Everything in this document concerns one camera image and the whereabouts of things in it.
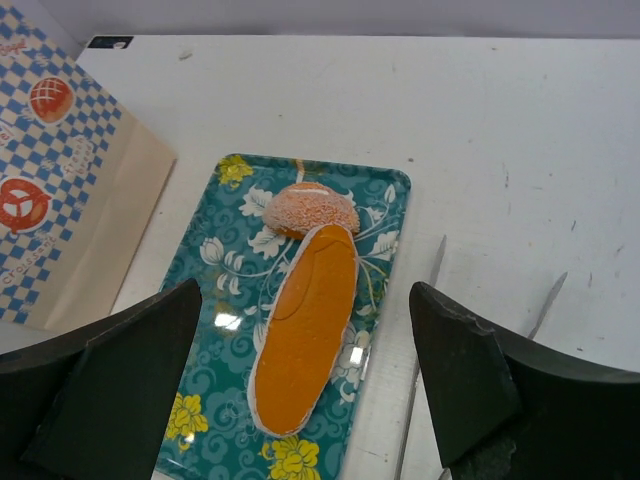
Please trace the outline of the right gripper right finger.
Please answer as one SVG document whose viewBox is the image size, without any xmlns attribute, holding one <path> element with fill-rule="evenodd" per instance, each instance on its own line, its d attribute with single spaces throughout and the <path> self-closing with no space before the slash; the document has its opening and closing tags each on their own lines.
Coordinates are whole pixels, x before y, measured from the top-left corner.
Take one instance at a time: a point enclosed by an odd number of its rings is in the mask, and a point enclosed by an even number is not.
<svg viewBox="0 0 640 480">
<path fill-rule="evenodd" d="M 639 376 L 541 345 L 423 282 L 409 294 L 440 462 L 456 479 L 635 479 Z"/>
</svg>

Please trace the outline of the blue checkered paper bag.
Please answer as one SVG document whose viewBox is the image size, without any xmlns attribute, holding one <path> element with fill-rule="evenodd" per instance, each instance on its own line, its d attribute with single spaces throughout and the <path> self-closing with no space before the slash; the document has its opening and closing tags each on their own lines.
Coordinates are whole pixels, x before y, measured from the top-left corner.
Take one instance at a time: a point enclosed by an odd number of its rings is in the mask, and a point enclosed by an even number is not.
<svg viewBox="0 0 640 480">
<path fill-rule="evenodd" d="M 175 152 L 10 2 L 1 5 L 1 318 L 109 314 Z"/>
</svg>

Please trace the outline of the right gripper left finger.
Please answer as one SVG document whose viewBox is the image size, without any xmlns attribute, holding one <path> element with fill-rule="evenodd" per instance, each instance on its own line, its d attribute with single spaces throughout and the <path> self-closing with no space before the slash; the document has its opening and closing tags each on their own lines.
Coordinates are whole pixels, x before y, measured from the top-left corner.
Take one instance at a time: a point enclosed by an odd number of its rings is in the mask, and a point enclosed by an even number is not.
<svg viewBox="0 0 640 480">
<path fill-rule="evenodd" d="M 2 354 L 2 478 L 151 478 L 201 305 L 189 279 Z"/>
</svg>

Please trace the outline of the metal tongs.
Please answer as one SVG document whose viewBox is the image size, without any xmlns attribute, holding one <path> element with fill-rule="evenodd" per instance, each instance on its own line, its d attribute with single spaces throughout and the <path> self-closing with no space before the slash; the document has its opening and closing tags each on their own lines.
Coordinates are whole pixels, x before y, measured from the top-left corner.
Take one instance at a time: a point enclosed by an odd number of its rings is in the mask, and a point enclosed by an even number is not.
<svg viewBox="0 0 640 480">
<path fill-rule="evenodd" d="M 439 278 L 439 273 L 440 273 L 440 269 L 441 269 L 441 265 L 443 262 L 443 258 L 444 258 L 444 254 L 446 251 L 446 246 L 447 246 L 447 235 L 444 235 L 442 237 L 442 240 L 440 242 L 440 245 L 438 247 L 438 250 L 435 254 L 434 260 L 432 262 L 432 267 L 429 273 L 429 279 L 428 279 L 428 284 L 431 285 L 432 287 L 435 287 Z M 552 288 L 549 290 L 545 302 L 538 314 L 538 317 L 536 319 L 536 323 L 527 330 L 527 336 L 526 338 L 529 340 L 534 340 L 539 329 L 541 328 L 549 310 L 551 309 L 555 299 L 557 298 L 559 292 L 562 289 L 562 286 L 564 285 L 564 282 L 566 281 L 566 278 L 568 276 L 568 272 L 565 271 L 563 272 L 555 281 L 555 283 L 553 284 Z M 417 386 L 418 386 L 418 382 L 420 379 L 420 364 L 419 364 L 419 359 L 418 357 L 415 357 L 414 359 L 414 363 L 413 363 L 413 369 L 412 369 L 412 373 L 411 373 L 411 382 L 410 382 L 410 388 L 409 388 L 409 394 L 408 394 L 408 399 L 407 399 L 407 407 L 406 407 L 406 415 L 405 415 L 405 419 L 404 419 L 404 426 L 403 426 L 403 431 L 401 434 L 401 439 L 400 439 L 400 446 L 399 446 L 399 450 L 398 450 L 398 456 L 396 459 L 396 468 L 395 468 L 395 472 L 394 472 L 394 479 L 395 480 L 399 480 L 402 478 L 402 472 L 403 472 L 403 465 L 404 465 L 404 459 L 405 459 L 405 455 L 406 455 L 406 450 L 407 450 L 407 443 L 408 443 L 408 438 L 409 438 L 409 433 L 411 431 L 411 423 L 412 423 L 412 416 L 414 413 L 414 405 L 415 405 L 415 398 L 416 398 L 416 392 L 417 392 Z"/>
</svg>

